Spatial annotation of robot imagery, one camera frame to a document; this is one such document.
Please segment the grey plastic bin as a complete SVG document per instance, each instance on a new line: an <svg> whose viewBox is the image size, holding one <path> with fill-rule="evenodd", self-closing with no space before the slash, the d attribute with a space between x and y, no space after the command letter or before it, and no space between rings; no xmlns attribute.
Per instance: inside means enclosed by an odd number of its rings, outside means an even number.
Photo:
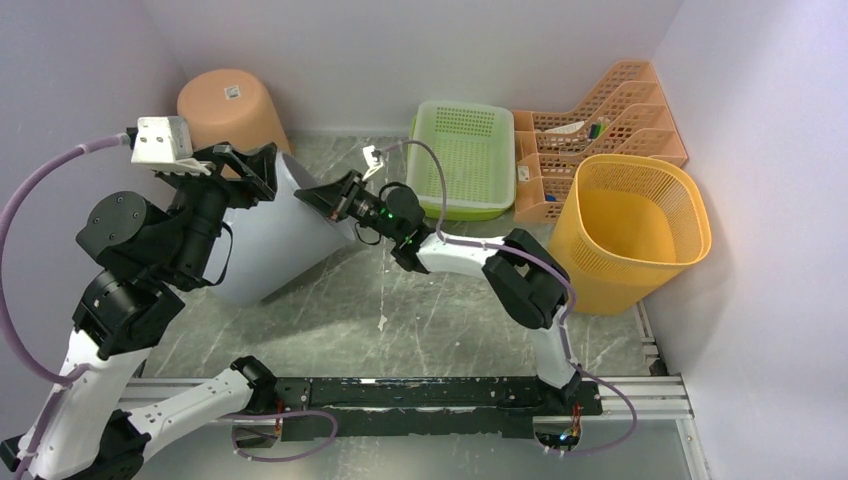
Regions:
<svg viewBox="0 0 848 480"><path fill-rule="evenodd" d="M332 223L294 196L317 180L291 155L276 155L277 193L250 209L229 209L226 232L215 242L204 276L224 280L210 288L235 305L258 303L355 241L353 224Z"/></svg>

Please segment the large orange plastic bucket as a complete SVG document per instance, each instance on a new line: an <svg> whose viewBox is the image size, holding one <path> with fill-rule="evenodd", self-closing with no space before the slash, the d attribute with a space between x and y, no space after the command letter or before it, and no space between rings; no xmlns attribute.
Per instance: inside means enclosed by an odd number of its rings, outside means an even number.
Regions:
<svg viewBox="0 0 848 480"><path fill-rule="evenodd" d="M247 152L272 143L292 152L269 90L247 71L218 69L195 77L180 91L177 113L196 150L228 143Z"/></svg>

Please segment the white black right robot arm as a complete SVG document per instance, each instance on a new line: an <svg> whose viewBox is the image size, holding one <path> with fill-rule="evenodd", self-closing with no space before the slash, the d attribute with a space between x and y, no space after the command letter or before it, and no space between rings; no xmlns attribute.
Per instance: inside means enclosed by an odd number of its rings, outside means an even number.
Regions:
<svg viewBox="0 0 848 480"><path fill-rule="evenodd" d="M486 280L509 317L529 332L542 406L562 414L576 403L582 375L562 325L572 297L569 277L528 231L515 228L493 238L447 235L426 223L410 187L392 182L373 194L355 170L294 195L329 221L352 219L391 240L391 255L407 272Z"/></svg>

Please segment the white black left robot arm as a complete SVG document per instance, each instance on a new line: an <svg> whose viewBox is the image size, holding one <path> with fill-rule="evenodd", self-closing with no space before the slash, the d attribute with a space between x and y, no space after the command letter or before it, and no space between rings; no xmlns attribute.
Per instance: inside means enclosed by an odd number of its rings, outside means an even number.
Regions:
<svg viewBox="0 0 848 480"><path fill-rule="evenodd" d="M78 245L101 272L72 316L59 373L47 372L50 396L24 434L1 444L15 478L129 479L165 446L230 414L261 416L277 400L275 376L252 356L212 380L135 410L119 399L138 367L183 309L181 294L205 288L225 213L270 201L279 151L240 152L218 144L196 152L200 173L166 173L175 195L160 209L132 191L114 193L91 211Z"/></svg>

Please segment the green tray under basket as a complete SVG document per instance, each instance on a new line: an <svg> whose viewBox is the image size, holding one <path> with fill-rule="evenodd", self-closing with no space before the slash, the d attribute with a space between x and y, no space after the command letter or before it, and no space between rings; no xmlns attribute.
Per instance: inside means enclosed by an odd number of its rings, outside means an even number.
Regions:
<svg viewBox="0 0 848 480"><path fill-rule="evenodd" d="M428 144L446 175L449 221L480 222L505 213L515 200L516 174L509 130L478 136L461 131L456 122L429 121L420 131L420 116L412 120L410 136Z"/></svg>

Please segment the white perforated basket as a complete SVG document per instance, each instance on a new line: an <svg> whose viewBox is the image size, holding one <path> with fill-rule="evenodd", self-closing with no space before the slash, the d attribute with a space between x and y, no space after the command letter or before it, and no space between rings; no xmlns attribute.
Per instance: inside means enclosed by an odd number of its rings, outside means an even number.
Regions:
<svg viewBox="0 0 848 480"><path fill-rule="evenodd" d="M457 101L420 104L411 138L437 155L446 178L446 218L484 221L516 197L514 116L504 108Z"/></svg>

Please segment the black base bar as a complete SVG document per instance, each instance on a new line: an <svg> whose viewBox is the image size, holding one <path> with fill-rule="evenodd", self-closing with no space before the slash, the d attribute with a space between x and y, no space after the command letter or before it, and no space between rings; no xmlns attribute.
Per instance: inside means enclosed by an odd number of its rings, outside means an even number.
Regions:
<svg viewBox="0 0 848 480"><path fill-rule="evenodd" d="M535 376L424 378L280 377L267 413L310 411L282 423L285 441L339 437L498 434L530 439L536 423L598 416L598 385L561 393Z"/></svg>

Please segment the yellow slatted waste basket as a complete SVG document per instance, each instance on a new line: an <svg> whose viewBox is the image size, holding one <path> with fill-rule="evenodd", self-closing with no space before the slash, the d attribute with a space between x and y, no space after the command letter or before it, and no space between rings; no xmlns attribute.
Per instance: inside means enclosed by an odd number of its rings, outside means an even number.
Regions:
<svg viewBox="0 0 848 480"><path fill-rule="evenodd" d="M575 309L617 315L711 250L698 186L663 160L599 154L573 177L547 249L576 291Z"/></svg>

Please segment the peach plastic file organizer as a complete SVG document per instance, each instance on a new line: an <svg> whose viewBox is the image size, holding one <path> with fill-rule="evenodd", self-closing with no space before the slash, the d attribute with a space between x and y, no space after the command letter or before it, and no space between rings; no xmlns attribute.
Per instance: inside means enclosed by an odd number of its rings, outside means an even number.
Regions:
<svg viewBox="0 0 848 480"><path fill-rule="evenodd" d="M554 223L577 167L600 154L688 160L664 92L648 60L614 63L567 112L515 110L514 219Z"/></svg>

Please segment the aluminium rail frame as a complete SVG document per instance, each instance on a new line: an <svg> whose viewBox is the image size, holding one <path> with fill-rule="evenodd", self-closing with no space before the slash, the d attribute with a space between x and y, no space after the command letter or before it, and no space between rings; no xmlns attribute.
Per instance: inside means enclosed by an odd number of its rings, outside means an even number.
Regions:
<svg viewBox="0 0 848 480"><path fill-rule="evenodd" d="M661 350L653 334L650 317L644 301L632 307L640 334L643 353L651 366L665 365ZM606 376L606 381L616 386L633 403L641 421L672 421L677 428L689 478L712 479L704 456L699 434L695 425L694 410L680 374L664 376ZM118 401L118 408L130 410L159 403L172 396L194 388L207 379L192 378L132 378ZM600 399L604 408L599 417L584 420L623 421L629 410L609 388L600 387Z"/></svg>

